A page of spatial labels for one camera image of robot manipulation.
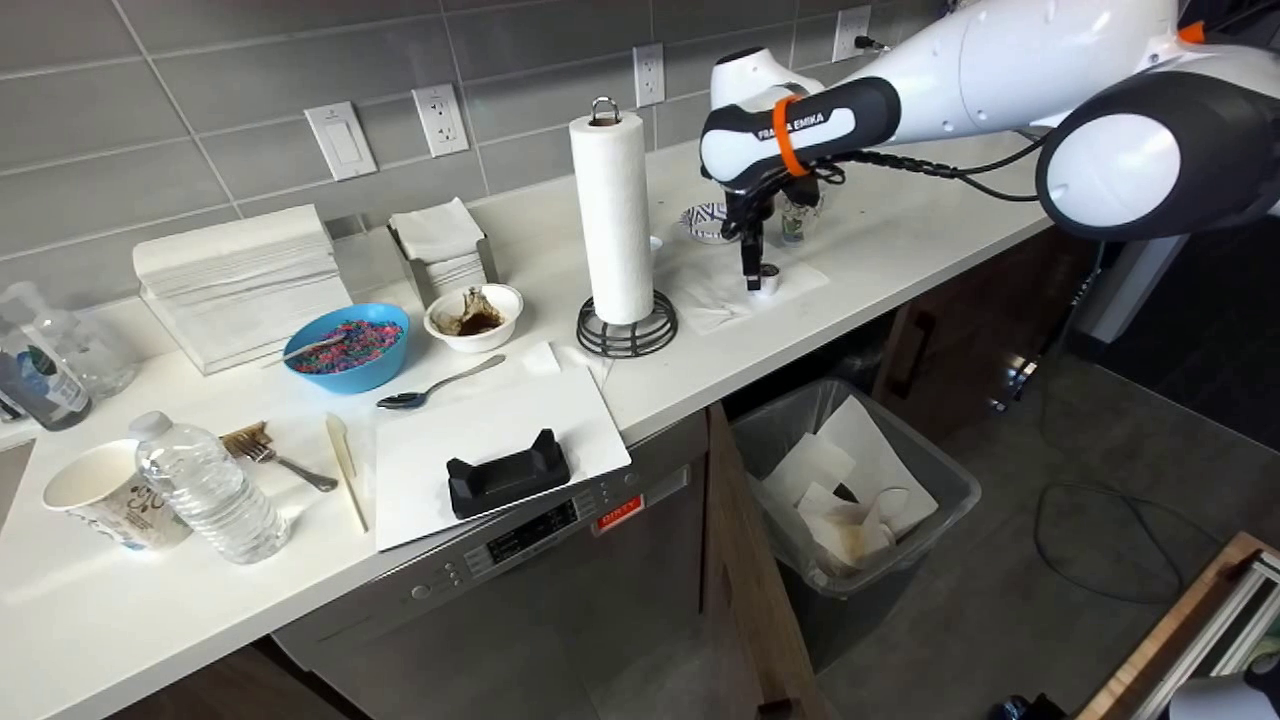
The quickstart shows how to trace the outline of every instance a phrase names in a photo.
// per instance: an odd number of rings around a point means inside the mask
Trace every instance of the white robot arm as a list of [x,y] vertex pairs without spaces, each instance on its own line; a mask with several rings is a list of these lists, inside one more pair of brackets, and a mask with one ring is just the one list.
[[1280,59],[1185,45],[1176,0],[976,0],[858,77],[822,87],[768,52],[714,74],[704,177],[728,197],[747,289],[771,272],[761,223],[777,192],[877,146],[1050,128],[1044,213],[1086,240],[1149,240],[1280,209]]

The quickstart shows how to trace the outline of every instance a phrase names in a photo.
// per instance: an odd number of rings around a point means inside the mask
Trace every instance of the white mug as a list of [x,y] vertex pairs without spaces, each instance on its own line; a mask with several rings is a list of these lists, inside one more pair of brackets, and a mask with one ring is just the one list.
[[191,527],[143,485],[138,439],[95,444],[43,485],[43,504],[99,537],[149,553],[191,537]]

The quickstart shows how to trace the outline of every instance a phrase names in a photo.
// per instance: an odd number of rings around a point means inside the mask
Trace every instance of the dishwasher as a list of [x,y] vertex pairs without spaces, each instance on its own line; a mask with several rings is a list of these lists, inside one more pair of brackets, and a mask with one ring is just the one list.
[[631,468],[559,489],[364,583],[271,639],[383,715],[601,715],[627,664],[700,620],[704,415]]

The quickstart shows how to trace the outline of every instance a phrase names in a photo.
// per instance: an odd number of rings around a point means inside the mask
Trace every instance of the black cable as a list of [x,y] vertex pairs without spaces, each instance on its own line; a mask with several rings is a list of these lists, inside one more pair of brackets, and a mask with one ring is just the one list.
[[[1089,268],[1089,277],[1081,281],[1063,324],[1061,324],[1061,330],[1053,333],[1053,341],[1044,346],[1044,361],[1063,351],[1063,346],[1067,346],[1067,336],[1073,336],[1073,324],[1077,324],[1086,299],[1092,296],[1092,285],[1098,285],[1102,272],[1103,272],[1103,256],[1110,256],[1110,243],[1098,243],[1092,268]],[[1053,434],[1050,434],[1050,415],[1044,415],[1044,411],[1050,411],[1050,398],[1053,398],[1055,373],[1061,373],[1061,364],[1050,364],[1044,385],[1041,385],[1041,398],[1044,398],[1044,402],[1041,402],[1041,436],[1044,436],[1050,444],[1053,444]],[[1144,540],[1158,550],[1160,563],[1165,563],[1169,576],[1176,582],[1176,591],[1189,583],[1189,576],[1185,576],[1185,568],[1176,563],[1176,558],[1165,550],[1165,540],[1160,540],[1160,534],[1154,527],[1154,522],[1149,522],[1144,507],[1174,516],[1176,523],[1192,527],[1192,534],[1195,534],[1202,540],[1208,540],[1208,543],[1221,543],[1221,537],[1204,534],[1192,516],[1185,516],[1185,514],[1169,507],[1169,504],[1134,495],[1134,494],[1125,494],[1125,489],[1118,489],[1118,485],[1110,485],[1110,482],[1086,482],[1086,485],[1092,485],[1098,494],[1112,495],[1112,502],[1138,522],[1138,527],[1144,534]],[[1103,595],[1103,599],[1169,603],[1174,595],[1134,595],[1134,591],[1102,589],[1102,583],[1092,583],[1092,582],[1081,582],[1081,576],[1063,571],[1063,568],[1050,558],[1050,543],[1044,543],[1044,504],[1050,504],[1050,495],[1053,495],[1055,489],[1067,489],[1067,485],[1063,485],[1063,482],[1050,482],[1050,485],[1041,485],[1041,495],[1036,495],[1031,550],[1036,550],[1041,568],[1050,568],[1053,576],[1061,576],[1061,582],[1067,582],[1067,583],[1077,583],[1077,589],[1086,589],[1086,591],[1092,591],[1092,595]]]
[[892,153],[847,153],[843,160],[877,166],[877,168],[898,168],[898,171],[939,177],[939,180],[961,180],[961,183],[968,183],[968,190],[976,190],[976,192],[983,192],[983,197],[992,197],[992,200],[1004,200],[1004,204],[1036,204],[1041,197],[1001,192],[1001,190],[982,183],[982,180],[971,180],[971,177],[992,171],[992,168],[1004,168],[1004,166],[1018,166],[1018,160],[1025,160],[1027,153],[1036,153],[1041,146],[1044,146],[1044,138],[1031,140],[1031,146],[1019,149],[1019,153],[1004,155],[1004,160],[976,166],[976,168],[935,166],[935,160],[922,160],[922,155],[892,155]]
[[1036,149],[1044,149],[1044,146],[1050,146],[1050,133],[1044,133],[1044,138],[1036,138],[1027,149],[1019,149],[1019,153],[1004,155],[1004,160],[963,168],[963,177],[983,177],[983,171],[1008,168],[1008,166],[1018,166],[1018,160],[1031,155],[1031,153],[1036,153]]
[[[1214,540],[1214,543],[1217,543],[1217,537],[1204,534],[1204,527],[1202,527],[1195,522],[1189,522],[1185,514],[1169,507],[1169,504],[1134,495],[1134,494],[1125,494],[1125,489],[1118,489],[1118,485],[1103,485],[1103,482],[1089,482],[1089,485],[1102,489],[1103,495],[1121,502],[1121,507],[1138,522],[1138,527],[1144,534],[1144,540],[1158,550],[1158,558],[1165,562],[1169,576],[1176,582],[1174,595],[1185,591],[1185,589],[1189,589],[1189,576],[1180,571],[1176,558],[1165,550],[1165,540],[1160,540],[1160,534],[1154,527],[1154,522],[1149,522],[1144,507],[1180,522],[1180,523],[1192,527],[1202,540]],[[1092,583],[1092,582],[1086,582],[1086,576],[1073,576],[1073,571],[1063,571],[1063,568],[1053,562],[1053,553],[1050,553],[1050,543],[1044,543],[1044,507],[1050,507],[1050,495],[1053,495],[1055,489],[1067,489],[1067,485],[1063,485],[1063,482],[1041,485],[1041,495],[1036,495],[1031,550],[1036,550],[1041,568],[1050,568],[1050,571],[1061,576],[1063,583],[1077,583],[1077,589],[1086,589],[1086,591],[1092,591],[1092,595],[1103,595],[1103,599],[1169,603],[1174,595],[1118,591],[1118,589]]]

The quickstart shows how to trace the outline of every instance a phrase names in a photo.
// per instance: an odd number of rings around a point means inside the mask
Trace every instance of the blue plate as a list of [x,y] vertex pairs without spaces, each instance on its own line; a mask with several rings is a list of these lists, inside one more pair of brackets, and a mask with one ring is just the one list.
[[301,373],[291,370],[295,376],[328,389],[328,392],[341,392],[341,398],[354,398],[354,392],[369,392],[369,389],[381,389],[389,385],[392,376],[403,373],[407,364],[407,349],[413,349],[413,322],[407,312],[400,312],[395,306],[354,306],[354,307],[338,307],[328,316],[317,316],[311,324],[305,324],[301,333],[291,333],[291,341],[285,346],[285,356],[291,356],[295,349],[309,349],[324,336],[332,336],[338,330],[344,324],[395,324],[400,336],[392,349],[383,349],[381,356],[358,364],[358,370],[341,370],[341,373]]

